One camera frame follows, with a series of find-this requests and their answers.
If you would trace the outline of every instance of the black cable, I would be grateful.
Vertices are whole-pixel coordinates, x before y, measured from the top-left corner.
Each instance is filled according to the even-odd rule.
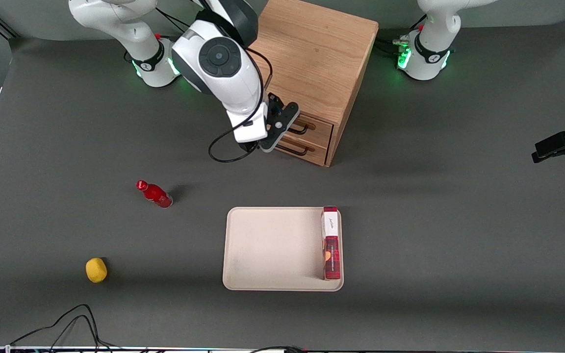
[[[253,54],[257,54],[263,60],[265,60],[265,62],[267,63],[267,66],[269,67],[269,75],[267,76],[267,80],[265,81],[265,86],[263,86],[264,90],[267,90],[267,87],[269,87],[269,83],[272,82],[272,77],[274,76],[274,67],[272,66],[272,63],[269,62],[269,60],[267,59],[267,57],[265,57],[265,55],[259,53],[258,51],[254,50],[254,49],[248,48],[247,51],[249,51]],[[252,63],[254,64],[254,67],[256,67],[258,69],[258,66],[256,66],[256,64],[254,63],[254,60],[252,61]]]
[[[65,334],[65,332],[67,331],[67,329],[69,329],[69,326],[73,325],[76,323],[76,321],[78,319],[80,319],[81,317],[83,317],[87,324],[88,324],[88,329],[90,330],[91,335],[93,336],[93,342],[95,342],[95,351],[97,352],[97,347],[98,347],[98,341],[97,341],[97,337],[95,335],[95,333],[93,332],[93,327],[90,325],[90,321],[88,321],[88,317],[86,315],[80,314],[76,317],[74,317],[68,324],[67,326],[65,326],[65,328],[61,331],[60,335],[58,335],[58,337],[56,338],[56,340],[53,342],[53,344],[51,344],[51,347],[49,347],[49,352],[53,352],[53,347],[56,346],[56,343],[58,342],[58,340],[62,337],[62,335]]]
[[[417,25],[420,24],[420,22],[422,22],[423,20],[425,20],[426,17],[427,17],[426,14],[424,14],[424,16],[422,16],[419,20],[417,20],[417,22],[416,22],[413,26],[411,26],[410,29],[414,29]]]
[[[179,19],[171,16],[168,13],[163,12],[161,9],[159,9],[158,7],[156,8],[156,10],[162,14],[164,16],[164,18],[166,18],[167,20],[169,20],[169,22],[171,22],[175,27],[177,27],[178,29],[180,29],[182,31],[182,33],[184,33],[185,29],[182,29],[181,27],[179,27],[178,25],[176,25],[172,20],[181,23],[182,25],[186,26],[187,28],[191,27],[190,25],[187,25],[186,23],[180,21]]]
[[[224,138],[227,134],[230,134],[231,132],[233,132],[234,130],[240,128],[243,126],[243,124],[247,123],[251,118],[253,118],[254,114],[256,114],[256,112],[258,112],[259,108],[260,108],[260,102],[263,99],[263,94],[265,92],[265,88],[269,85],[269,82],[271,82],[272,77],[274,75],[274,68],[272,67],[272,63],[269,62],[269,60],[267,60],[267,58],[265,58],[265,56],[261,53],[258,53],[258,51],[254,50],[254,49],[250,49],[248,48],[247,51],[257,54],[258,56],[260,56],[261,58],[263,58],[265,60],[265,62],[267,63],[267,65],[269,66],[269,76],[267,77],[267,83],[264,86],[263,85],[263,76],[260,73],[260,69],[258,69],[258,66],[256,65],[256,62],[254,62],[254,59],[248,55],[248,57],[250,58],[252,64],[254,65],[254,67],[256,68],[256,71],[258,73],[258,81],[260,83],[260,94],[258,95],[258,103],[256,105],[256,108],[254,109],[254,111],[245,119],[243,120],[241,123],[237,124],[236,126],[230,128],[229,130],[227,130],[226,132],[224,132],[223,134],[217,136],[217,138],[215,138],[213,140],[213,142],[210,143],[210,145],[208,146],[208,156],[213,159],[214,161],[217,161],[219,163],[233,163],[236,161],[240,161],[242,159],[244,159],[245,157],[249,156],[250,154],[252,154],[256,148],[258,147],[258,143],[253,145],[253,147],[251,149],[249,149],[247,152],[245,152],[245,154],[237,157],[237,158],[233,158],[233,159],[219,159],[215,156],[213,156],[213,152],[212,152],[212,148],[215,145],[215,143],[217,143],[217,141],[219,141],[220,139]]]
[[[55,327],[60,322],[60,320],[62,320],[65,316],[67,316],[67,314],[69,314],[70,312],[74,311],[77,308],[80,308],[81,306],[85,307],[88,310],[88,313],[90,314],[90,319],[91,319],[91,322],[93,323],[93,328],[94,328],[94,336],[97,338],[97,342],[101,343],[104,347],[106,347],[106,348],[108,348],[108,350],[110,350],[110,346],[114,347],[115,345],[110,344],[108,342],[105,342],[105,341],[103,341],[99,338],[99,333],[97,331],[97,323],[95,321],[95,316],[93,315],[93,311],[90,310],[90,306],[88,306],[87,304],[79,304],[79,305],[74,306],[73,308],[67,310],[67,312],[60,315],[60,317],[58,319],[56,319],[56,321],[51,326],[45,326],[45,327],[37,328],[36,330],[30,331],[30,332],[26,333],[25,335],[22,335],[18,339],[13,340],[12,342],[9,343],[9,345],[11,346],[11,345],[15,344],[16,342],[19,342],[20,340],[26,338],[27,336],[33,335],[34,333],[37,333],[39,331],[43,331],[43,330],[47,330],[49,328]]]
[[[294,346],[270,346],[270,347],[264,347],[264,348],[256,349],[255,351],[251,351],[250,353],[270,351],[272,349],[284,349],[285,353],[302,353],[302,352],[304,352],[302,349],[300,349],[298,347],[294,347]]]
[[[128,53],[128,50],[124,51],[124,61],[127,62],[127,63],[132,63],[132,56],[130,56],[129,60],[126,56],[130,56],[130,53]]]

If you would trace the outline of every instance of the yellow lemon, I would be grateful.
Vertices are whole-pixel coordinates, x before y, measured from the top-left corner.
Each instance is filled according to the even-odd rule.
[[[87,261],[87,277],[93,283],[100,283],[108,275],[106,264],[99,257],[93,257]]]

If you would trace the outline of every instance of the black drawer handle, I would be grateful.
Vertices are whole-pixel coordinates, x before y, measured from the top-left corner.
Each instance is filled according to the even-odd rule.
[[[280,148],[280,149],[283,150],[283,151],[287,151],[287,152],[289,152],[289,153],[295,154],[296,156],[300,156],[300,157],[301,157],[301,156],[305,156],[305,155],[307,154],[307,152],[309,151],[309,148],[308,148],[308,147],[305,147],[305,150],[302,151],[302,152],[294,151],[294,150],[292,150],[291,148],[284,147],[284,146],[281,146],[281,145],[278,145],[278,146],[276,146],[276,147]]]
[[[309,125],[305,124],[305,128],[302,130],[296,130],[296,129],[292,129],[291,127],[289,129],[287,129],[287,131],[291,132],[292,134],[296,134],[296,135],[303,135],[307,133],[307,130],[309,129]]]

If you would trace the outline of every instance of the tray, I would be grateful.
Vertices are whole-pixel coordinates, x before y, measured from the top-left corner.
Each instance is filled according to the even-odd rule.
[[[324,280],[322,207],[236,207],[228,212],[224,286],[229,290],[338,291],[341,279]]]

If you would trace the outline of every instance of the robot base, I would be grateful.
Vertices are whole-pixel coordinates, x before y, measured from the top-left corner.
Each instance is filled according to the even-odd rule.
[[[413,43],[418,33],[419,31],[415,30],[401,36],[401,41]],[[435,76],[446,67],[448,56],[450,56],[450,51],[436,63],[427,63],[424,56],[415,49],[415,46],[410,45],[406,47],[404,52],[401,53],[401,56],[399,56],[397,68],[406,72],[407,75],[411,78],[415,78],[415,80],[428,81],[435,78]]]
[[[150,87],[166,86],[180,76],[180,72],[174,67],[173,60],[171,59],[171,46],[173,43],[166,38],[161,38],[160,42],[164,46],[164,55],[153,71],[145,71],[132,63],[136,68],[137,75]]]

